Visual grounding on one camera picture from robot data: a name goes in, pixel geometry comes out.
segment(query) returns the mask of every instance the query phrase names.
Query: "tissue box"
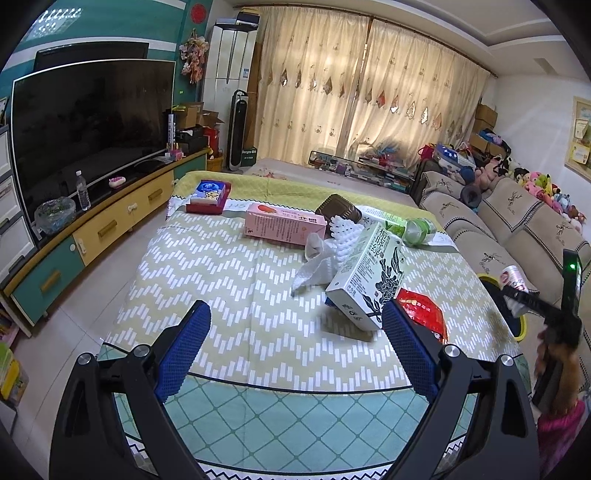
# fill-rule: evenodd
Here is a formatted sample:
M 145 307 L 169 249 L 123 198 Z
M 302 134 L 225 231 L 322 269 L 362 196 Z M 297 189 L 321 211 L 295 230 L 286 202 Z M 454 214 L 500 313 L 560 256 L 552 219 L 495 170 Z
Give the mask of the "tissue box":
M 252 203 L 246 211 L 244 233 L 269 240 L 305 245 L 308 235 L 324 238 L 326 220 L 322 215 L 295 212 L 260 203 Z
M 367 226 L 326 296 L 361 330 L 382 328 L 382 307 L 396 298 L 404 272 L 404 247 L 379 223 Z

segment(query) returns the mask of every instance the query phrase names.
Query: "bulletin board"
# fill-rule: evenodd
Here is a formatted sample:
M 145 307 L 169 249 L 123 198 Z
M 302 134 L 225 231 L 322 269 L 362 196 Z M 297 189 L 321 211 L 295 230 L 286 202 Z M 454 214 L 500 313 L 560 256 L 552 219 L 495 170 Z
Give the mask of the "bulletin board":
M 573 99 L 573 118 L 564 165 L 591 181 L 591 100 Z

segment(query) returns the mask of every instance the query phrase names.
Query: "person's hand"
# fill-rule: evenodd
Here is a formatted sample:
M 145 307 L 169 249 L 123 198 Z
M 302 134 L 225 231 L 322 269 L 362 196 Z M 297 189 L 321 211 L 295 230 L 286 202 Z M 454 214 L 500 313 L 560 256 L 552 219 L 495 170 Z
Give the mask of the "person's hand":
M 581 375 L 579 356 L 576 354 L 575 349 L 566 345 L 556 343 L 546 345 L 544 343 L 545 333 L 544 330 L 538 334 L 538 338 L 542 342 L 537 349 L 538 358 L 535 361 L 535 375 L 536 377 L 540 376 L 546 370 L 546 362 L 544 361 L 546 352 L 563 363 L 562 376 L 560 377 L 556 398 L 552 403 L 552 411 L 557 415 L 564 415 L 577 403 Z

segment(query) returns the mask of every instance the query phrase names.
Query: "wall decoration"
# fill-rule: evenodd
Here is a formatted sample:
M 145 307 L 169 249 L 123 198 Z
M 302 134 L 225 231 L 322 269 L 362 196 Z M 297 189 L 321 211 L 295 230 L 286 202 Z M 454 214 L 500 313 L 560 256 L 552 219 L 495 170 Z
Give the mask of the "wall decoration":
M 200 25 L 207 18 L 207 9 L 202 4 L 195 4 L 191 7 L 191 21 Z
M 573 119 L 564 165 L 591 181 L 591 100 L 573 99 Z
M 209 50 L 209 42 L 204 37 L 198 37 L 195 29 L 189 39 L 179 48 L 181 60 L 184 61 L 182 75 L 188 75 L 190 83 L 197 83 L 203 78 L 205 54 Z

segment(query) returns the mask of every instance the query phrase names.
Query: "water bottle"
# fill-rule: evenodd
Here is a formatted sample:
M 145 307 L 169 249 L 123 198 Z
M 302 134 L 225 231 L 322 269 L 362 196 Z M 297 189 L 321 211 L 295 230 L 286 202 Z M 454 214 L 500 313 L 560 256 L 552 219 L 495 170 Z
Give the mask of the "water bottle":
M 86 180 L 82 176 L 82 171 L 76 172 L 76 191 L 80 199 L 80 206 L 82 210 L 87 211 L 90 208 L 90 198 L 88 197 L 88 189 L 86 188 Z
M 397 218 L 386 222 L 386 230 L 402 239 L 410 247 L 429 243 L 435 237 L 437 228 L 426 218 Z

